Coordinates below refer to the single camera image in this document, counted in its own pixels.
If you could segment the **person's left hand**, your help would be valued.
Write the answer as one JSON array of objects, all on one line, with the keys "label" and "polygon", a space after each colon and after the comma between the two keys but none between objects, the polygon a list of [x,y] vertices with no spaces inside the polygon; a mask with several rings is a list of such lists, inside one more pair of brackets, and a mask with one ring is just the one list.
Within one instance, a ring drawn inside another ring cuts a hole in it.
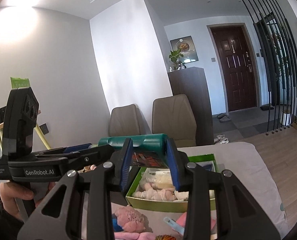
[{"label": "person's left hand", "polygon": [[23,221],[23,218],[20,214],[16,199],[32,200],[34,196],[35,194],[32,190],[14,182],[8,181],[0,183],[0,198],[3,203],[4,210],[17,220]]}]

